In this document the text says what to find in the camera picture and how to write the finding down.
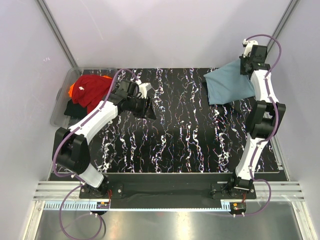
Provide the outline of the blue t-shirt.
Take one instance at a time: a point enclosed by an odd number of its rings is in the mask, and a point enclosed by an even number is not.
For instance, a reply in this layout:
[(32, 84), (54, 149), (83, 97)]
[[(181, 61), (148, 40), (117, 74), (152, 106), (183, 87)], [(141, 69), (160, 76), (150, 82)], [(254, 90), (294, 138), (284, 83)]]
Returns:
[(241, 61), (232, 61), (204, 75), (208, 103), (224, 105), (255, 96), (253, 84), (240, 73)]

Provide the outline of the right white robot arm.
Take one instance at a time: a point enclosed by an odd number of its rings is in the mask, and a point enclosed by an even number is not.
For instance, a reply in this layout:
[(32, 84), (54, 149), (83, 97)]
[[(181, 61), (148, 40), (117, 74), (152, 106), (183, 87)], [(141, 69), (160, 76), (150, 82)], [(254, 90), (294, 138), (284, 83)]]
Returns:
[(247, 141), (239, 164), (227, 185), (228, 195), (239, 198), (253, 188), (255, 169), (261, 153), (277, 133), (286, 112), (279, 103), (271, 81), (271, 67), (265, 63), (268, 48), (256, 40), (244, 41), (240, 58), (240, 74), (248, 76), (253, 85), (256, 102), (246, 119)]

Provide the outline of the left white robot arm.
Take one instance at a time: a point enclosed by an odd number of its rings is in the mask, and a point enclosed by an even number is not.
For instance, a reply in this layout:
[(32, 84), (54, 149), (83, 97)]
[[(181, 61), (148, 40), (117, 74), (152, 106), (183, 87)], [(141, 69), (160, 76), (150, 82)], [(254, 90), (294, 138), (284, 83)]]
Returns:
[(122, 80), (106, 99), (78, 123), (69, 128), (60, 127), (54, 136), (52, 162), (90, 186), (97, 198), (108, 193), (108, 180), (91, 164), (89, 143), (94, 136), (122, 112), (130, 112), (138, 119), (156, 119), (149, 82), (137, 84)]

